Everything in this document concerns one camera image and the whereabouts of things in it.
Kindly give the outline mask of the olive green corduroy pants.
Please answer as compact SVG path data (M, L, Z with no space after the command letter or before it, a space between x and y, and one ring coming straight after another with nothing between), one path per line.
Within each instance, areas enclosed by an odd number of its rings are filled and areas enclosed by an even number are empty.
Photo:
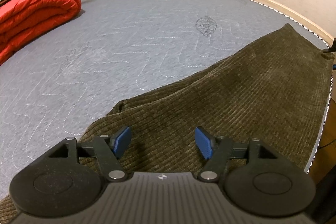
M1 202L1 223L313 223L307 174L329 104L334 53L286 24L184 80L119 102L80 140L66 138L26 166ZM76 143L131 129L108 182ZM203 127L246 143L219 182L197 179Z

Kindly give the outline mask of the wooden bed frame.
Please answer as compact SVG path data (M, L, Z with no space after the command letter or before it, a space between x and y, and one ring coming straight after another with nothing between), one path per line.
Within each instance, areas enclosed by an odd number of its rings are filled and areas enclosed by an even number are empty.
M315 24L313 21L307 17L301 15L300 13L294 11L293 9L288 8L287 6L280 4L274 0L250 0L255 3L259 3L262 6L267 7L279 14L290 18L305 30L308 30L310 33L314 34L320 40L324 41L328 46L331 46L334 42L335 37L325 31L322 27Z

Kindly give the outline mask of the blue quilted mattress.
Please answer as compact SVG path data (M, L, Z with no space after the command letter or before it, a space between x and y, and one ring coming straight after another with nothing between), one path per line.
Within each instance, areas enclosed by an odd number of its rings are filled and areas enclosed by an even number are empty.
M1 196L50 147L124 99L181 80L291 24L251 0L81 0L79 15L1 66Z

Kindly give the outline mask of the red folded quilt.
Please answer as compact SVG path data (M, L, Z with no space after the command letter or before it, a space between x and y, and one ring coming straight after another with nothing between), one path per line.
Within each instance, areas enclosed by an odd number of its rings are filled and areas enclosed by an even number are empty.
M1 64L80 10L81 0L11 0L1 6Z

